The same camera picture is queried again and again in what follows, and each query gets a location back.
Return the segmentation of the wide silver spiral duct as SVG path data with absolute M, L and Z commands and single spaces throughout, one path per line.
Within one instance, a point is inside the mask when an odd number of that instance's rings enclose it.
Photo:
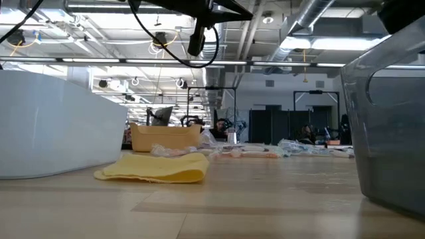
M 224 28 L 226 23 L 217 23 L 214 25 L 218 33 L 218 52 L 216 55 L 216 60 L 222 60 L 224 51 L 226 50 L 226 45 L 224 43 Z M 213 58 L 216 52 L 216 37 L 214 31 L 205 30 L 205 44 L 200 55 L 198 55 L 199 60 L 209 61 Z M 209 66 L 203 69 L 203 86 L 222 86 L 221 73 L 223 66 Z M 217 109 L 221 106 L 222 101 L 222 92 L 221 90 L 199 90 L 199 94 L 203 95 L 203 104 L 210 111 Z

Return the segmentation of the white pillar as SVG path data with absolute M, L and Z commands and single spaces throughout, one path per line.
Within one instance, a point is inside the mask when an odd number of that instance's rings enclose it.
M 69 66 L 67 68 L 66 80 L 92 91 L 93 79 L 89 67 Z

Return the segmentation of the pale toothbrush in clear wrap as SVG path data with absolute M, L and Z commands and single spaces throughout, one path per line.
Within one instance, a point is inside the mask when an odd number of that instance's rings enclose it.
M 341 157 L 341 158 L 354 158 L 355 157 L 354 151 L 351 148 L 330 149 L 329 153 L 333 157 Z

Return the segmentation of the green toothbrush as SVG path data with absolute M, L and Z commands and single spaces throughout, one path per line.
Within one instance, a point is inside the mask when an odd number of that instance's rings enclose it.
M 264 145 L 256 143 L 242 143 L 242 144 L 225 144 L 220 147 L 222 150 L 232 151 L 256 151 L 256 152 L 272 152 L 272 153 L 283 153 L 284 150 L 275 145 Z

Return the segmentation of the black background rig frame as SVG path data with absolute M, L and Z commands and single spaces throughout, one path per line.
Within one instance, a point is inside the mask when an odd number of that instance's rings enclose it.
M 235 87 L 220 87 L 220 86 L 203 86 L 203 87 L 199 87 L 199 86 L 189 86 L 188 88 L 187 88 L 187 114 L 189 114 L 189 98 L 190 98 L 190 96 L 191 96 L 191 94 L 190 94 L 190 91 L 192 90 L 192 89 L 196 89 L 196 90 L 204 90 L 204 91 L 218 91 L 218 90 L 224 90 L 224 91 L 227 91 L 227 90 L 232 90 L 233 91 L 233 94 L 230 94 L 229 93 L 229 95 L 232 97 L 232 99 L 233 99 L 233 101 L 234 101 L 234 105 L 233 105 L 233 107 L 234 107 L 234 119 L 233 119 L 233 128 L 235 128 L 236 126 L 236 90 L 237 90 L 237 88 L 235 88 Z
M 339 92 L 332 92 L 332 91 L 322 91 L 322 90 L 309 90 L 309 91 L 293 91 L 293 108 L 294 110 L 292 113 L 288 114 L 289 120 L 288 120 L 288 126 L 290 135 L 295 137 L 297 133 L 301 132 L 301 128 L 305 125 L 305 123 L 311 123 L 311 112 L 307 111 L 307 121 L 305 121 L 303 118 L 299 118 L 299 114 L 297 113 L 296 106 L 297 103 L 303 98 L 305 94 L 310 95 L 328 95 L 335 103 L 336 103 L 336 116 L 334 119 L 336 122 L 332 121 L 329 123 L 328 128 L 331 129 L 331 131 L 338 131 L 339 129 L 339 122 L 340 122 L 340 93 Z

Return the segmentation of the white plastic bin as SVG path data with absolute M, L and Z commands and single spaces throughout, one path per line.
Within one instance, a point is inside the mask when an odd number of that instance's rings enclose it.
M 116 161 L 128 109 L 61 78 L 0 70 L 0 179 Z

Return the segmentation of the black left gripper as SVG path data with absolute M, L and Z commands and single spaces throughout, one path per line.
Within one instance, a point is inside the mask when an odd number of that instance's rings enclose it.
M 205 43 L 205 29 L 211 29 L 217 23 L 233 21 L 251 21 L 253 14 L 235 0 L 214 0 L 236 13 L 213 13 L 213 0 L 145 0 L 170 11 L 188 15 L 196 19 L 194 33 L 190 36 L 188 53 L 198 56 Z

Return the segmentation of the yellow folded cloth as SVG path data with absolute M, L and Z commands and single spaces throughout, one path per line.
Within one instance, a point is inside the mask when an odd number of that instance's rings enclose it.
M 209 160 L 202 153 L 181 157 L 126 154 L 115 163 L 94 172 L 98 180 L 131 179 L 150 183 L 196 183 L 207 173 Z

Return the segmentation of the person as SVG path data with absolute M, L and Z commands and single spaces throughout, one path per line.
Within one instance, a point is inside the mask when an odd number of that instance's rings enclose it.
M 215 139 L 227 139 L 228 133 L 224 126 L 225 121 L 226 120 L 224 118 L 218 119 L 216 126 L 211 130 L 211 133 Z
M 315 145 L 316 137 L 309 125 L 302 127 L 299 141 L 304 144 Z

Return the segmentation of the black partition panels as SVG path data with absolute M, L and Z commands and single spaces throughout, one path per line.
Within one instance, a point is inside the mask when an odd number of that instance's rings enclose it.
M 332 107 L 313 106 L 308 110 L 311 112 L 311 123 L 305 123 L 305 125 L 311 127 L 316 141 L 321 141 L 325 139 L 325 131 L 329 129 L 328 125 L 332 122 Z M 307 121 L 308 110 L 297 111 L 299 118 Z M 292 111 L 277 110 L 270 106 L 267 106 L 265 110 L 250 110 L 248 142 L 277 145 L 282 139 L 299 141 L 301 132 L 293 137 L 289 131 L 288 114 Z

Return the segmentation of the orange toothbrush in clear wrap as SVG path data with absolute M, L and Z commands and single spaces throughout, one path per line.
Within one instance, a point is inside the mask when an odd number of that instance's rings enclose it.
M 212 158 L 231 157 L 231 158 L 242 158 L 242 157 L 253 157 L 253 158 L 280 158 L 281 155 L 270 152 L 258 152 L 258 151 L 229 151 L 221 153 L 211 153 Z

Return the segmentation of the orange plastic bin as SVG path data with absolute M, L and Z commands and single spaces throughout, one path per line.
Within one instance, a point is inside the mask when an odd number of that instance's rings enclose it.
M 201 140 L 201 125 L 191 127 L 146 126 L 130 124 L 132 149 L 150 152 L 154 145 L 168 149 L 195 147 Z

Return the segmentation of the grey tilted monitor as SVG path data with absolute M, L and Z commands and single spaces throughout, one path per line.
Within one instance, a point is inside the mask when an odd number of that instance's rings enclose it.
M 155 113 L 152 114 L 153 119 L 151 121 L 151 125 L 168 126 L 172 111 L 173 106 L 156 110 Z

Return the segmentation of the long ceiling light rail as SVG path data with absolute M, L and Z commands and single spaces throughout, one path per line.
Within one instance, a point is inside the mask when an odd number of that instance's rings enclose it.
M 18 57 L 18 56 L 0 56 L 2 62 L 25 62 L 35 64 L 87 64 L 87 65 L 178 65 L 178 60 L 158 59 L 158 58 L 47 58 L 47 57 Z M 200 66 L 259 66 L 259 67 L 318 67 L 318 68 L 340 68 L 344 64 L 341 63 L 320 63 L 320 62 L 265 62 L 265 61 L 245 61 L 245 60 L 215 60 L 209 62 L 207 60 L 183 60 L 184 63 Z

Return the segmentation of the grey translucent plastic bin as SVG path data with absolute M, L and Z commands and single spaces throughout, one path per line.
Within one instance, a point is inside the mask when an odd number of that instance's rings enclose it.
M 361 192 L 425 220 L 425 16 L 341 69 Z

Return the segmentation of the pile of clear plastic packets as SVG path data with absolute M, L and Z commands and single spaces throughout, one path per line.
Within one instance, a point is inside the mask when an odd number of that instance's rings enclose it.
M 295 156 L 330 156 L 330 150 L 326 148 L 316 147 L 310 144 L 300 143 L 298 141 L 291 141 L 287 139 L 282 139 L 278 143 L 278 147 L 281 148 L 286 157 L 295 155 Z

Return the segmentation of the bright ceiling light panel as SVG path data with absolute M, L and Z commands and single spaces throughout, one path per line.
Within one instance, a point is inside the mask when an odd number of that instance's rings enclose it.
M 381 39 L 364 39 L 364 38 L 341 38 L 341 37 L 324 37 L 324 38 L 298 38 L 287 37 L 280 44 L 280 48 L 286 50 L 299 49 L 316 49 L 316 50 L 368 50 L 375 45 L 381 43 L 386 37 Z

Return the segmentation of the narrow silver spiral duct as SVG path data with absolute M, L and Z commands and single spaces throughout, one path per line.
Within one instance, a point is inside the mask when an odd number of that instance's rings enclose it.
M 292 35 L 304 30 L 310 35 L 314 24 L 334 2 L 335 0 L 303 0 L 297 13 L 285 17 L 280 29 L 280 44 L 268 57 L 268 61 L 284 61 L 292 50 L 301 48 L 295 46 Z

